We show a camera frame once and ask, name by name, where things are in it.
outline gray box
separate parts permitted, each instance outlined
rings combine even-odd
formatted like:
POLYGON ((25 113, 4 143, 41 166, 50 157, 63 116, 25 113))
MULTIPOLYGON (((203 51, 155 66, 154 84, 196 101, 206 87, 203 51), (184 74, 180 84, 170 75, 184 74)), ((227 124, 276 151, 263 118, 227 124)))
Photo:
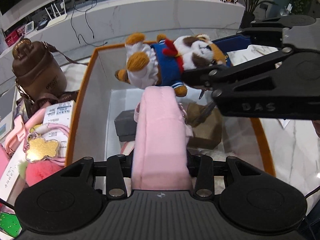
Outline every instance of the gray box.
POLYGON ((134 141, 137 123, 133 119, 134 110, 121 112, 115 119, 116 133, 120 142, 134 141))

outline brown paper bag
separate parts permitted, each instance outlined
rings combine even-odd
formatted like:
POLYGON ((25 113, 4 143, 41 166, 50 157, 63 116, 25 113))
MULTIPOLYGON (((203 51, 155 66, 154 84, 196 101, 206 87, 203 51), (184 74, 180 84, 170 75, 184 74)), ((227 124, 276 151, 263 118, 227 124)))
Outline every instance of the brown paper bag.
POLYGON ((196 118, 205 106, 190 103, 187 109, 187 124, 193 126, 193 138, 190 138, 188 147, 213 150, 221 142, 222 116, 215 108, 205 122, 195 124, 196 118))

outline red box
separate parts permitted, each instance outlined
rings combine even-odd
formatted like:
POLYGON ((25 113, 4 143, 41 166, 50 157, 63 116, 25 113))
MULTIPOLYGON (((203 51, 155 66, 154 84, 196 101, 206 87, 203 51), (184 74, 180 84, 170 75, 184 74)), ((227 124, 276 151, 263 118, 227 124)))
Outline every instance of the red box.
POLYGON ((14 45, 17 41, 19 40, 19 35, 17 30, 14 30, 12 33, 10 33, 6 38, 5 38, 5 42, 7 43, 7 45, 9 47, 11 47, 12 45, 14 45))

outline yellow charm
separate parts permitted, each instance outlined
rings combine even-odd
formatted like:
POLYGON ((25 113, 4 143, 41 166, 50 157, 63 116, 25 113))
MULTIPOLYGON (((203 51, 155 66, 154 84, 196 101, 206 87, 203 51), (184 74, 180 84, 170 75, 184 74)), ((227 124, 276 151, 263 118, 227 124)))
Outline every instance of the yellow charm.
POLYGON ((59 142, 57 140, 44 140, 42 137, 37 137, 28 142, 26 150, 27 161, 36 162, 45 159, 53 159, 57 156, 59 142))

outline plush toy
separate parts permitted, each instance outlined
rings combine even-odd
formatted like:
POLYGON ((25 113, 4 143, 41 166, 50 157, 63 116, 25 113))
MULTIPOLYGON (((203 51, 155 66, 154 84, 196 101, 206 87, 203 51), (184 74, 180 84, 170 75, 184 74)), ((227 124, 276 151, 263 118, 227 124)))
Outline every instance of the plush toy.
POLYGON ((127 66, 115 73, 118 80, 140 89, 170 86, 176 96, 184 97, 187 87, 181 81, 183 71, 226 63, 222 51, 204 34, 181 36, 175 41, 159 34, 157 43, 150 46, 143 43, 144 40, 142 33, 134 33, 127 38, 127 66))

